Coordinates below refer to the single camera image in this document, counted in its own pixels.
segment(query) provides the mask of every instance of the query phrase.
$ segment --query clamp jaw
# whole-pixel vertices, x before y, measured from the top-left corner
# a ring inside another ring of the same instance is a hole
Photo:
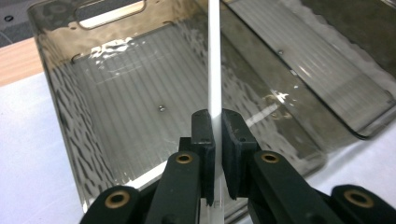
[[[80,223],[199,223],[201,197],[208,205],[214,200],[215,142],[207,110],[192,114],[191,127],[160,181],[140,192],[105,190]],[[227,109],[222,167],[230,197],[248,198],[254,223],[396,223],[396,210],[362,187],[335,187],[331,196],[312,189],[283,156],[261,150],[241,115]]]

